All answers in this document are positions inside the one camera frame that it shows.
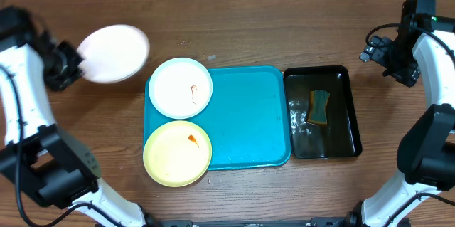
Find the white pink plate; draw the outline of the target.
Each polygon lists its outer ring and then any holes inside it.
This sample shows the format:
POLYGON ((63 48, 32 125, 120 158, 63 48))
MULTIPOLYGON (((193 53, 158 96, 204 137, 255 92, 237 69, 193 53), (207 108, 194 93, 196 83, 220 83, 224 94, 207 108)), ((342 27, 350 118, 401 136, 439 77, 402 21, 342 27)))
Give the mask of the white pink plate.
POLYGON ((82 77, 93 83, 117 83, 142 69, 150 52, 146 34, 137 27, 116 24, 101 28, 77 47, 82 77))

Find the green yellow sponge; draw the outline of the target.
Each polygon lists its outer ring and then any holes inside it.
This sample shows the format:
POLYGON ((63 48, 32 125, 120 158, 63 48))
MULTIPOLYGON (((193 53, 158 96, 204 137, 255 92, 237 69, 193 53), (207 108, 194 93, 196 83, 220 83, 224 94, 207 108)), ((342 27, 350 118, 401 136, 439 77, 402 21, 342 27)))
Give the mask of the green yellow sponge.
POLYGON ((316 125, 326 125, 326 108, 330 93, 325 90, 313 90, 309 94, 309 113, 307 122, 316 125))

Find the white plate blue rim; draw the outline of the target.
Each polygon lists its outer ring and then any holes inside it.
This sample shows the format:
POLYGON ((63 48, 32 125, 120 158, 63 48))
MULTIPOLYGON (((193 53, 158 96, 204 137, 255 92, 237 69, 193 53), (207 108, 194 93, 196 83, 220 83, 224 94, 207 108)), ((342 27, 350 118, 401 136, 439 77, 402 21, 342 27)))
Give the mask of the white plate blue rim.
POLYGON ((151 104, 162 115, 184 120, 201 113, 213 94, 208 69, 191 58, 173 58, 162 63, 148 84, 151 104))

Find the yellow plate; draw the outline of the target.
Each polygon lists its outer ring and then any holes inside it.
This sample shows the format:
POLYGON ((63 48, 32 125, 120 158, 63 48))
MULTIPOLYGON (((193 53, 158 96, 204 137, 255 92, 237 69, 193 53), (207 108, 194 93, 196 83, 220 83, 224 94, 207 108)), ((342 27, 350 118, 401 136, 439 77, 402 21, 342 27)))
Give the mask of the yellow plate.
POLYGON ((147 174, 167 187, 192 184, 207 172, 212 158, 212 144, 198 125, 176 120, 151 133, 143 151, 147 174))

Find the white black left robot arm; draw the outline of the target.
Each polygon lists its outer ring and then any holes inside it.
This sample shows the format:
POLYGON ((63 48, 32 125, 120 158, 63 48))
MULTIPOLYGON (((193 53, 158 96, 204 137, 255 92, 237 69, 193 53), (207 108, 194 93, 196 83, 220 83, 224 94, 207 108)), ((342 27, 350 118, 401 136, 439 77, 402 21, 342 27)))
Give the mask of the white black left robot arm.
POLYGON ((36 41, 1 42, 1 100, 6 117, 1 173, 15 186, 16 203, 28 226, 22 195, 64 212, 54 226, 79 211, 101 226, 153 226, 138 204, 102 179, 91 151, 55 121, 45 86, 59 90, 79 76, 79 55, 65 43, 47 49, 36 41))

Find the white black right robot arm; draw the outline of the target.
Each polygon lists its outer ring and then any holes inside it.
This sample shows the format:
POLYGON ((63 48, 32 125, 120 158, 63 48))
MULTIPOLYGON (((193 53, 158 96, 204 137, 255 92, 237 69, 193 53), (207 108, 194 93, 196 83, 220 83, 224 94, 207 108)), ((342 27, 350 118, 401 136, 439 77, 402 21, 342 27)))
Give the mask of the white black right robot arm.
POLYGON ((425 113, 402 138, 397 171, 370 198, 359 202, 335 226, 408 226, 407 215, 428 198, 454 187, 454 20, 434 14, 405 14, 389 43, 366 38, 362 60, 383 65, 385 75, 412 86, 411 67, 422 76, 425 113))

